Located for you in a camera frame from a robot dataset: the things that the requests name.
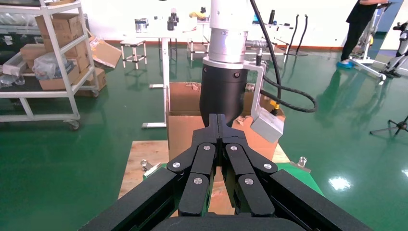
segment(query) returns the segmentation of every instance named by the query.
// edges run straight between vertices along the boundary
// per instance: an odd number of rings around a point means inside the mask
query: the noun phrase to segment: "wooden platform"
[[[129,159],[127,161],[125,174],[122,180],[122,186],[120,188],[119,198],[132,190],[136,185],[143,180],[143,170],[140,165],[140,161],[146,159],[152,165],[157,163],[168,162],[168,145],[167,141],[134,141],[132,148],[130,149]],[[273,155],[273,162],[275,163],[289,163],[289,159],[286,156],[282,148],[277,146],[275,154]],[[217,190],[216,185],[213,187],[214,193],[223,193],[224,186],[220,185]]]

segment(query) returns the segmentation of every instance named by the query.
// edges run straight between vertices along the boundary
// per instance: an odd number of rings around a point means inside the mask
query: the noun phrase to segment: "white stool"
[[[144,55],[137,55],[136,48],[143,44]],[[131,47],[132,48],[132,55],[125,58],[125,53],[123,52],[123,47]],[[144,59],[144,63],[147,64],[147,56],[146,56],[146,40],[141,38],[132,38],[125,41],[120,42],[120,48],[122,49],[122,61],[123,67],[126,67],[126,62],[135,63],[136,69],[139,69],[138,62]]]

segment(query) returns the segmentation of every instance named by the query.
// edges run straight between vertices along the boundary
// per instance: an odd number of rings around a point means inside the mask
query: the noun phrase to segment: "silver metal tube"
[[[245,46],[253,48],[266,48],[268,43],[265,40],[247,40]]]

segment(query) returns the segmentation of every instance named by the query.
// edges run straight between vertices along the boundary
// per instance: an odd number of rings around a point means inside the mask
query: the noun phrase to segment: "white wall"
[[[392,28],[396,26],[397,22],[404,23],[408,21],[408,0],[405,0],[401,8],[399,9],[398,14],[395,17],[393,25],[387,33],[387,36],[382,43],[381,50],[398,50],[399,46],[399,34],[401,31],[395,31]]]
[[[309,16],[304,46],[341,47],[348,30],[345,22],[356,0],[256,0],[264,21],[268,21],[272,9],[276,11],[278,23],[295,24],[298,13],[299,27],[293,44],[298,44]],[[124,31],[134,30],[137,17],[169,16],[175,7],[180,17],[188,17],[191,11],[199,11],[201,6],[210,12],[210,0],[82,0],[84,12],[88,14],[91,31],[106,40],[124,39]],[[291,32],[282,33],[282,39],[290,41]]]

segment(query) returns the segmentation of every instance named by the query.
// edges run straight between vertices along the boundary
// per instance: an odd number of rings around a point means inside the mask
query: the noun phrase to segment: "black hose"
[[[296,49],[296,54],[299,52],[300,46],[302,45],[303,37],[305,36],[306,30],[307,30],[307,19],[309,17],[307,16],[307,14],[305,14],[305,17],[306,17],[306,25],[305,25],[305,29],[303,31],[302,37],[300,38],[299,46]]]
[[[288,48],[288,53],[287,54],[289,54],[289,52],[291,51],[293,39],[294,39],[294,36],[296,34],[296,31],[297,31],[297,23],[298,23],[297,19],[298,19],[298,17],[299,17],[299,14],[296,15],[296,24],[294,26],[294,32],[293,32],[293,35],[292,35],[291,43],[289,43],[289,48]]]
[[[270,41],[267,29],[265,28],[264,21],[262,20],[261,13],[259,12],[258,7],[256,6],[255,0],[249,0],[249,1],[251,2],[252,8],[254,9],[255,15],[258,18],[259,25],[261,26],[262,32],[263,32],[263,34],[265,36],[265,39],[267,41],[267,44],[268,44],[269,53],[270,53],[270,56],[272,58],[272,63],[273,63],[274,69],[275,69],[276,83],[278,85],[281,85],[280,84],[281,83],[281,79],[280,79],[281,76],[279,74],[278,62],[276,61],[275,52],[273,51],[272,43]],[[282,90],[278,88],[278,94],[277,94],[278,99],[281,98],[281,95],[282,95]]]
[[[265,95],[265,96],[269,97],[270,99],[276,101],[277,103],[280,103],[280,104],[282,104],[284,106],[287,106],[287,107],[289,107],[289,108],[291,108],[293,110],[299,111],[299,112],[311,113],[311,112],[315,112],[318,109],[318,104],[317,104],[316,100],[311,95],[307,94],[306,92],[278,85],[277,83],[273,82],[272,80],[270,80],[266,76],[264,76],[263,79],[267,83],[271,84],[272,86],[277,87],[278,89],[287,90],[287,91],[290,91],[290,92],[305,96],[306,98],[310,99],[310,101],[313,103],[313,108],[309,109],[309,108],[302,108],[302,107],[294,106],[294,105],[292,105],[290,103],[287,103],[287,102],[285,102],[285,101],[283,101],[281,99],[278,99],[276,96],[272,95],[271,93],[261,89],[260,93],[262,95]]]

